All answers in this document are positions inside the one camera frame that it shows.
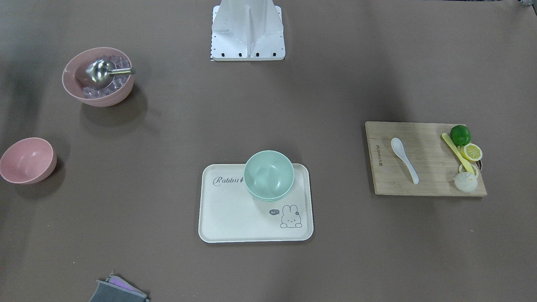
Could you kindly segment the white steamed bun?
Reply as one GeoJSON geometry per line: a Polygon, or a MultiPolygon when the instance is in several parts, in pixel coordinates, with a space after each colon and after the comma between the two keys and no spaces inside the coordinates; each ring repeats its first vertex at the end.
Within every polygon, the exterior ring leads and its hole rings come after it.
{"type": "Polygon", "coordinates": [[[471,172],[461,172],[454,177],[454,184],[459,191],[471,193],[478,187],[478,177],[471,172]]]}

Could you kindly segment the green bowl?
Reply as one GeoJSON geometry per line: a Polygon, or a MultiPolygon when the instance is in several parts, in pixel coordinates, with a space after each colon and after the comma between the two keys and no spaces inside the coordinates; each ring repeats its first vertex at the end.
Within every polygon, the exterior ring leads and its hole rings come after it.
{"type": "Polygon", "coordinates": [[[273,150],[251,156],[244,167],[244,183],[250,195],[262,201],[282,199],[293,187],[295,172],[290,159],[273,150]]]}

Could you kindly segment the green lime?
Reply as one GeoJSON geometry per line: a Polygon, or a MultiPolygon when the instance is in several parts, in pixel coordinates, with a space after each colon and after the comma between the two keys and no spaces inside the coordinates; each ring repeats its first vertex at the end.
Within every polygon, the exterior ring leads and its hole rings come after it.
{"type": "Polygon", "coordinates": [[[465,125],[456,125],[451,128],[450,136],[456,146],[465,146],[472,141],[470,130],[465,125]]]}

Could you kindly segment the small pink bowl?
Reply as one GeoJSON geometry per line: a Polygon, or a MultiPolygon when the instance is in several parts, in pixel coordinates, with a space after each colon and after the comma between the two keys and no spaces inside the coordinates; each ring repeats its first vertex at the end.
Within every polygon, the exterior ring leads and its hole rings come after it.
{"type": "Polygon", "coordinates": [[[42,138],[27,138],[9,147],[1,157],[2,178],[15,184],[38,183],[52,174],[57,156],[42,138]]]}

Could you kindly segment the grey folded cloth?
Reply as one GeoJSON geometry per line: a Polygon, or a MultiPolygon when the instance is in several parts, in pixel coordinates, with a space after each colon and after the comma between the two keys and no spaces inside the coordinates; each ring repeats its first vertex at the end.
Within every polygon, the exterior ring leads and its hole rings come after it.
{"type": "Polygon", "coordinates": [[[109,282],[97,281],[96,290],[89,302],[149,302],[148,297],[138,291],[128,290],[109,282]]]}

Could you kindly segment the white ceramic spoon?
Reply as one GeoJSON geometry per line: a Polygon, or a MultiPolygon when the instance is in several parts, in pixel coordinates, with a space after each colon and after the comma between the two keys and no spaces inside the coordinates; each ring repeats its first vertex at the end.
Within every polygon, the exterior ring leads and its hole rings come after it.
{"type": "Polygon", "coordinates": [[[414,168],[414,166],[411,164],[410,160],[408,159],[406,153],[405,153],[405,149],[404,149],[404,145],[403,143],[401,142],[401,140],[397,137],[395,138],[392,138],[391,139],[391,147],[392,147],[392,150],[393,152],[395,153],[395,155],[397,157],[399,157],[403,163],[406,165],[406,167],[408,168],[408,171],[411,175],[411,179],[412,179],[412,182],[414,184],[418,184],[419,183],[419,176],[414,168]]]}

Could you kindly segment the lemon half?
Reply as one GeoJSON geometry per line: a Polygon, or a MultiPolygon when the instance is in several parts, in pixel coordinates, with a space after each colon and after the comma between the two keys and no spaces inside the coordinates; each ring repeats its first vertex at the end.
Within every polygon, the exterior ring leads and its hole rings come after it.
{"type": "Polygon", "coordinates": [[[459,148],[461,155],[470,162],[477,162],[482,160],[482,150],[478,145],[469,143],[468,145],[461,146],[459,148]]]}

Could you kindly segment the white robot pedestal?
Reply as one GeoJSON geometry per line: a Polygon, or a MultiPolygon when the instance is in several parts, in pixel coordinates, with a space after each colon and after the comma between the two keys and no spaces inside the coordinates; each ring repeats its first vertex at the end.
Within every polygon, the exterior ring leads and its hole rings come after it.
{"type": "Polygon", "coordinates": [[[223,0],[212,11],[211,60],[272,61],[286,56],[282,9],[272,0],[223,0]]]}

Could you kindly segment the bamboo cutting board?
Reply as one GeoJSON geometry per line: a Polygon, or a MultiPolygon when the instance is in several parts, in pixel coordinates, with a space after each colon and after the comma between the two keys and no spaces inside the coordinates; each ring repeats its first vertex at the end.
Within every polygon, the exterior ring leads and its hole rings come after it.
{"type": "Polygon", "coordinates": [[[417,122],[365,122],[374,191],[378,195],[485,197],[478,177],[475,191],[459,191],[454,184],[460,161],[441,137],[453,124],[417,122]],[[415,168],[414,184],[404,162],[393,152],[391,140],[399,138],[415,168]]]}

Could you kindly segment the cream rabbit tray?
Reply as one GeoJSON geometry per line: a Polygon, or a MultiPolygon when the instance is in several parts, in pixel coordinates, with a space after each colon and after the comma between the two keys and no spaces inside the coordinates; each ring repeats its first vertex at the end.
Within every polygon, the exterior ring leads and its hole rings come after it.
{"type": "Polygon", "coordinates": [[[212,164],[203,171],[199,237],[206,243],[305,241],[314,233],[309,172],[294,163],[294,184],[280,200],[255,199],[244,164],[212,164]]]}

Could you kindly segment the purple cloth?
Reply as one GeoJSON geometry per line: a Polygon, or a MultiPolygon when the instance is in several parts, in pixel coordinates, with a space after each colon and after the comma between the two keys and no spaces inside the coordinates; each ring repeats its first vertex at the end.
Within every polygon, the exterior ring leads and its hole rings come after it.
{"type": "Polygon", "coordinates": [[[113,284],[115,286],[121,287],[121,288],[123,288],[125,290],[134,291],[134,292],[137,292],[140,295],[147,296],[147,294],[145,294],[141,290],[137,289],[136,287],[132,286],[130,283],[125,281],[125,279],[122,279],[121,277],[119,277],[118,275],[114,275],[113,273],[111,275],[109,275],[109,277],[107,277],[107,279],[105,279],[105,281],[107,283],[110,283],[110,284],[113,284]]]}

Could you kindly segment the pink bowl with ice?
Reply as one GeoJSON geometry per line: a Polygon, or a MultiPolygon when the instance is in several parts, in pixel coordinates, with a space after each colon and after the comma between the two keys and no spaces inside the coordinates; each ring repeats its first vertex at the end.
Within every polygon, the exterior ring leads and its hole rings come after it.
{"type": "Polygon", "coordinates": [[[94,107],[122,102],[133,88],[132,61],[121,50],[98,47],[75,56],[62,72],[67,93],[94,107]]]}

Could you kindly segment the metal ice scoop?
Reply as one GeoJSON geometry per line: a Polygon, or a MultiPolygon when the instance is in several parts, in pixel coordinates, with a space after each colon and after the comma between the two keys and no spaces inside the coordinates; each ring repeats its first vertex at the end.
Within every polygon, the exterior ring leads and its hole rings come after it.
{"type": "Polygon", "coordinates": [[[75,71],[75,80],[82,87],[100,90],[107,87],[117,75],[135,74],[134,68],[117,68],[108,59],[98,59],[86,67],[79,67],[75,71]]]}

